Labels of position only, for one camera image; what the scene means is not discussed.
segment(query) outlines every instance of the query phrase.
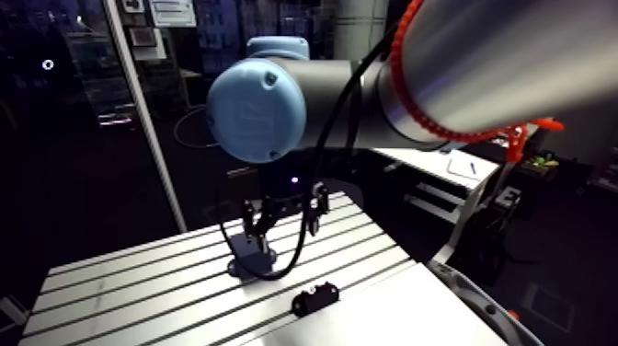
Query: light blue joint cap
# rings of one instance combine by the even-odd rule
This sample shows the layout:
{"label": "light blue joint cap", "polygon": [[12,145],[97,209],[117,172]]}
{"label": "light blue joint cap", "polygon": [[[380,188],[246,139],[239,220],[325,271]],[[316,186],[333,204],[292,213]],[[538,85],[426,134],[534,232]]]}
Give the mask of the light blue joint cap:
{"label": "light blue joint cap", "polygon": [[246,43],[250,58],[279,58],[309,60],[309,42],[294,36],[258,36]]}
{"label": "light blue joint cap", "polygon": [[274,161],[303,137],[303,92],[270,60],[245,59],[227,69],[212,84],[207,104],[212,135],[240,160]]}

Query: desk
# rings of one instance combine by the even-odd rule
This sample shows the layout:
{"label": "desk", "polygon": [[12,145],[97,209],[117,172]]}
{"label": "desk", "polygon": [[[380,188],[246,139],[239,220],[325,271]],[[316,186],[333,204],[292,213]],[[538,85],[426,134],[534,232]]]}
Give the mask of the desk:
{"label": "desk", "polygon": [[[459,150],[451,150],[448,154],[438,151],[421,152],[415,149],[372,150],[407,167],[412,167],[434,178],[446,181],[449,184],[465,188],[467,196],[465,200],[462,200],[461,198],[453,196],[450,193],[432,187],[429,184],[421,183],[419,185],[419,188],[423,191],[440,197],[448,202],[457,204],[457,208],[451,213],[447,213],[441,208],[438,208],[421,199],[409,201],[411,204],[414,204],[417,207],[433,213],[436,216],[439,216],[440,218],[454,224],[448,242],[444,244],[444,246],[442,246],[442,248],[433,257],[433,260],[436,260],[439,263],[446,263],[459,242],[459,238],[464,230],[466,222],[470,216],[475,213],[489,178],[491,178],[491,176],[498,170],[499,165],[483,158],[466,154]],[[448,167],[452,159],[474,163],[476,178],[472,179],[451,173]]]}
{"label": "desk", "polygon": [[[330,203],[331,212],[322,217],[318,235],[305,240],[296,268],[276,282],[241,283],[229,276],[232,256],[216,226],[51,269],[19,345],[240,345],[299,321],[290,313],[292,298],[315,284],[329,281],[340,289],[341,302],[331,308],[422,267],[346,195],[332,194]],[[282,219],[268,234],[279,253],[277,270],[292,256],[299,220],[299,214]],[[240,220],[226,226],[230,234],[242,230]],[[457,344],[500,344],[446,286],[423,277],[428,283],[419,287],[441,291],[423,291],[429,296],[409,301],[406,313],[417,317],[407,330],[463,323],[464,329],[449,331]],[[441,307],[439,320],[422,318],[435,306]],[[338,322],[345,323],[332,321],[331,328]]]}

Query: black cable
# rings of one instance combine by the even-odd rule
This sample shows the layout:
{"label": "black cable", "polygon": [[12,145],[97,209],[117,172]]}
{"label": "black cable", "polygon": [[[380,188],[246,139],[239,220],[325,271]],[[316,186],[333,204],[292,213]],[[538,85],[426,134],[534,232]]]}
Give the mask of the black cable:
{"label": "black cable", "polygon": [[296,243],[296,248],[294,250],[292,260],[290,260],[290,263],[288,264],[287,267],[285,267],[281,271],[277,271],[271,274],[261,274],[256,271],[253,271],[251,268],[248,268],[245,265],[245,263],[243,263],[239,259],[238,254],[234,248],[234,245],[232,244],[232,241],[227,235],[227,232],[225,232],[225,227],[223,226],[223,221],[219,214],[219,200],[220,200],[219,189],[220,189],[221,184],[217,184],[217,187],[215,189],[215,214],[217,217],[217,222],[219,224],[219,229],[221,230],[223,234],[223,238],[225,239],[227,246],[230,248],[230,250],[232,251],[232,254],[235,257],[236,264],[240,266],[243,270],[245,270],[247,273],[252,275],[253,277],[256,277],[263,281],[276,281],[286,276],[288,273],[290,273],[290,271],[292,271],[292,269],[296,265],[296,262],[298,262],[298,259],[301,257],[301,252],[303,251],[303,245],[304,245],[304,238],[306,237],[306,234],[307,234],[307,218],[311,210],[311,200],[312,200],[312,195],[313,195],[312,189],[313,189],[315,180],[317,178],[317,175],[320,171],[320,165],[322,163],[322,156],[324,155],[324,150],[326,146],[326,140],[328,139],[328,135],[330,135],[330,132],[332,131],[333,126],[335,125],[335,121],[337,120],[338,114],[341,112],[341,109],[346,104],[346,101],[348,100],[348,97],[350,93],[352,92],[353,88],[360,82],[362,75],[367,71],[367,69],[373,63],[373,61],[378,56],[380,56],[382,52],[385,52],[390,47],[391,40],[393,36],[395,35],[396,28],[397,28],[397,25],[395,23],[395,25],[393,25],[391,28],[387,30],[387,32],[384,34],[384,36],[378,42],[378,44],[376,44],[373,47],[372,51],[369,52],[369,54],[367,54],[367,56],[364,59],[362,59],[362,62],[360,63],[359,67],[354,71],[354,73],[349,78],[346,85],[341,90],[341,93],[339,94],[337,102],[335,103],[335,107],[333,107],[333,110],[331,111],[331,113],[328,115],[328,118],[326,119],[326,123],[324,127],[322,128],[322,132],[320,133],[320,136],[317,140],[317,144],[315,145],[314,155],[312,158],[312,165],[310,166],[311,171],[307,175],[307,177],[303,179],[303,204],[302,204],[303,217],[301,218],[301,229],[298,235],[298,242]]}
{"label": "black cable", "polygon": [[191,144],[191,143],[187,143],[185,141],[183,141],[180,138],[180,126],[183,124],[183,122],[185,122],[187,119],[191,118],[192,116],[194,116],[195,114],[206,110],[204,107],[200,107],[198,109],[192,110],[189,113],[185,114],[182,118],[178,119],[178,121],[176,121],[176,124],[174,125],[174,139],[176,140],[176,142],[178,142],[180,145],[187,147],[189,149],[209,149],[209,148],[214,148],[215,146],[219,146],[218,143],[213,143],[213,144]]}

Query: poster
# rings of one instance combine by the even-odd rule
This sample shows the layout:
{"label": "poster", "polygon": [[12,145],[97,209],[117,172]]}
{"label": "poster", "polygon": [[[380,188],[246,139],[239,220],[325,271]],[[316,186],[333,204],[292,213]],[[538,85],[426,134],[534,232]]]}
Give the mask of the poster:
{"label": "poster", "polygon": [[150,0],[154,25],[158,28],[195,28],[193,0]]}

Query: glass wall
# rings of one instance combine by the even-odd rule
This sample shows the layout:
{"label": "glass wall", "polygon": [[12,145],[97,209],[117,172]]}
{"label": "glass wall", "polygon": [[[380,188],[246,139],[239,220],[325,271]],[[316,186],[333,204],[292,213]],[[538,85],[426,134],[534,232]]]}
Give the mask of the glass wall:
{"label": "glass wall", "polygon": [[176,233],[102,4],[0,0],[2,290]]}
{"label": "glass wall", "polygon": [[[200,116],[217,75],[244,59],[246,42],[256,36],[303,37],[312,59],[360,59],[382,37],[389,2],[194,0],[193,5],[195,28],[160,28],[165,59],[135,62],[189,230],[214,222],[216,182],[225,171],[246,166],[211,145]],[[259,197],[255,179],[239,184],[229,199]]]}

